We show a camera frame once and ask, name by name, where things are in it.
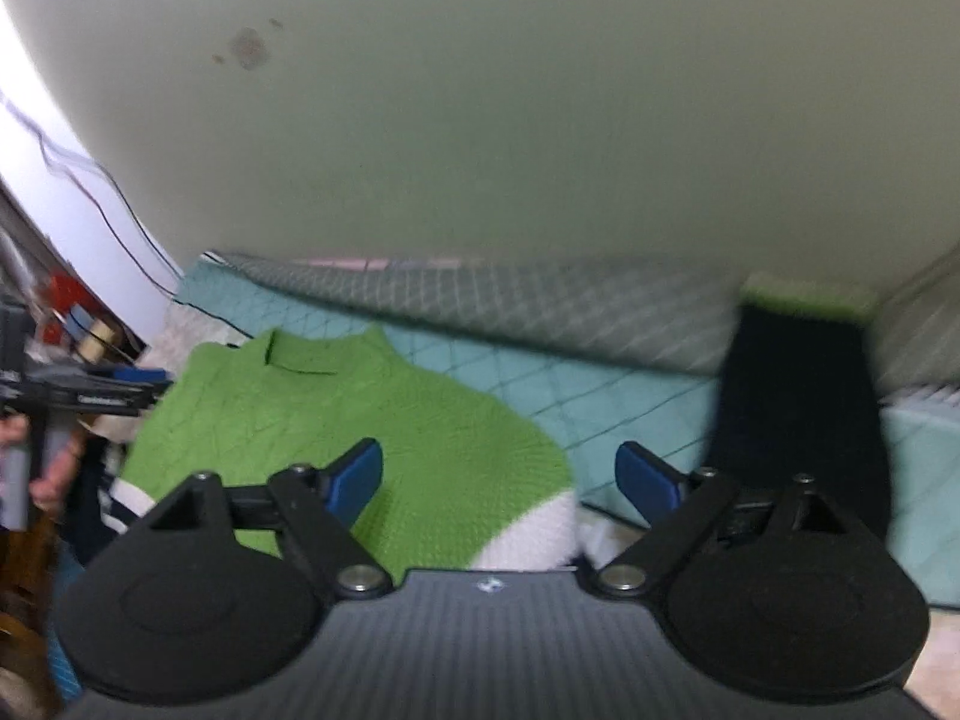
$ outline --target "mattress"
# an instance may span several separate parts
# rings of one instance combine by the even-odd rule
[[[207,262],[187,274],[176,300],[248,336],[282,327],[306,338],[337,338],[375,320],[258,286]],[[715,379],[381,324],[413,364],[488,392],[538,424],[568,455],[584,503],[643,524],[613,482],[614,453],[626,440],[681,471],[699,464]],[[894,469],[891,551],[930,603],[960,605],[960,421],[896,407],[883,418]]]

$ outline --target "logo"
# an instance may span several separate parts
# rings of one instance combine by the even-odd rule
[[[115,397],[99,397],[97,395],[77,395],[77,402],[87,406],[126,406],[127,401]]]
[[[498,580],[496,577],[487,577],[487,579],[481,579],[475,585],[475,587],[480,590],[480,592],[485,592],[488,595],[493,595],[496,592],[500,592],[506,584],[501,580]]]

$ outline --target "white wall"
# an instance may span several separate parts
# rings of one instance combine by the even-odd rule
[[[890,284],[960,237],[960,0],[7,1],[184,262],[665,250]]]
[[[83,145],[43,85],[10,15],[0,1],[0,91],[34,119],[54,142],[86,155]],[[96,208],[62,177],[44,165],[35,136],[4,108],[0,97],[0,177],[24,212],[45,234],[64,260],[77,271],[117,317],[149,341],[160,331],[167,298],[123,252]],[[71,167],[104,207],[117,233],[147,272],[167,289],[176,288],[170,269],[136,229],[116,194],[102,178]]]

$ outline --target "sweater collar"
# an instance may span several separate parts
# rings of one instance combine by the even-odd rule
[[[241,347],[261,365],[296,373],[342,374],[397,354],[377,325],[342,338],[301,338],[280,328],[261,333]]]

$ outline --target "blue gripper pad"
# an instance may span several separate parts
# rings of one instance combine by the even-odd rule
[[[616,450],[613,478],[647,524],[653,527],[683,503],[686,476],[636,442]]]
[[[363,439],[324,469],[330,480],[326,510],[350,528],[383,481],[383,450]]]
[[[132,367],[131,365],[119,365],[112,370],[112,376],[117,381],[144,384],[155,384],[169,378],[167,372],[161,367]]]

